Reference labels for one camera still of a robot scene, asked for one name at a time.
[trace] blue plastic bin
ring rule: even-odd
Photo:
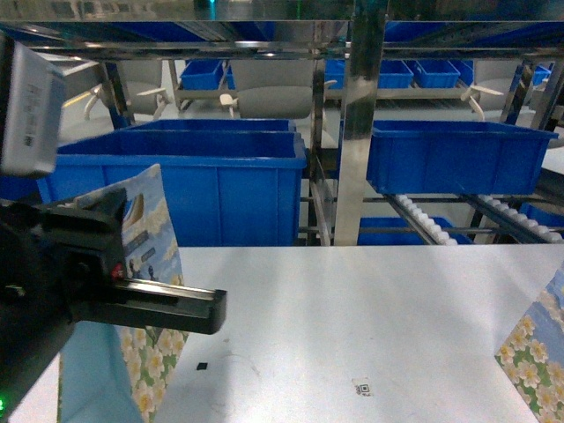
[[[529,203],[523,203],[519,212],[525,214],[529,219],[535,219],[540,225],[556,227],[564,226],[563,215],[541,210]]]
[[[229,88],[230,90],[236,89],[235,78],[233,76],[233,69],[231,69],[231,66],[229,66],[229,68],[227,69],[226,81],[227,81],[227,88]]]
[[[460,72],[460,80],[472,85],[474,82],[474,62],[472,60],[451,60],[452,65]]]
[[[223,77],[223,61],[191,60],[180,78],[185,90],[217,90]]]
[[[383,194],[530,194],[557,136],[492,122],[376,121],[367,180]]]
[[[37,182],[34,179],[14,176],[0,177],[0,198],[4,200],[16,201],[31,196],[36,191]]]
[[[433,218],[440,227],[453,227],[445,218]],[[360,227],[408,227],[402,218],[362,218]],[[461,234],[452,234],[461,245],[473,244],[470,238]],[[417,234],[359,234],[358,245],[424,245]]]
[[[532,84],[533,85],[540,85],[542,84],[544,79],[548,79],[550,78],[551,72],[545,68],[544,66],[537,66],[537,69],[535,69],[535,73],[532,76]]]
[[[295,132],[294,121],[285,119],[160,119],[123,130],[245,130],[258,132]]]
[[[120,130],[61,147],[38,186],[51,202],[160,163],[180,246],[292,246],[305,151],[295,132]]]
[[[422,88],[453,88],[460,72],[448,60],[415,60],[405,62]]]
[[[331,81],[335,79],[336,84],[329,87],[330,90],[340,90],[345,83],[345,61],[344,60],[328,60],[325,63],[325,80]]]
[[[413,72],[401,60],[382,60],[378,88],[409,88]]]

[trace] white table surface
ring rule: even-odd
[[[228,291],[227,319],[190,335],[159,423],[536,422],[494,353],[564,246],[181,255],[188,286]]]

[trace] qr code sticker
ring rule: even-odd
[[[370,384],[367,378],[363,379],[352,379],[356,393],[361,397],[371,397],[372,390],[370,389]]]

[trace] floral packaging bag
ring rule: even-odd
[[[564,263],[495,358],[540,423],[564,423]]]
[[[160,166],[74,203],[86,207],[116,189],[125,189],[128,199],[122,228],[128,276],[182,285]],[[59,420],[153,421],[187,336],[178,330],[79,323],[62,350]]]

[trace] shelf support bar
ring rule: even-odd
[[[119,130],[135,124],[133,114],[128,110],[130,99],[127,84],[121,78],[123,72],[119,63],[105,62],[106,74],[108,79],[102,85],[102,89],[109,94],[111,104],[108,105],[109,115],[112,118],[114,129]]]
[[[501,113],[500,122],[508,125],[515,125],[521,108],[525,102],[525,97],[531,85],[532,75],[534,73],[534,66],[528,61],[523,61],[517,66],[513,82],[509,88],[507,99],[505,100],[505,107]]]
[[[323,39],[323,22],[314,24],[314,44]],[[319,54],[319,49],[314,49],[315,55]],[[311,109],[311,140],[309,143],[309,180],[315,181],[317,172],[317,163],[321,161],[322,154],[322,137],[323,137],[323,103],[325,97],[325,61],[323,59],[314,60],[314,76],[313,76],[313,101]],[[313,196],[310,185],[309,195]],[[316,226],[317,219],[315,216],[315,208],[313,204],[308,205],[308,225]],[[308,245],[315,243],[315,234],[308,235]]]
[[[556,106],[564,105],[564,62],[554,64],[545,91],[537,107],[531,127],[535,130],[554,131],[562,115],[555,115]]]
[[[357,245],[382,62],[388,0],[356,0],[345,71],[334,243]]]

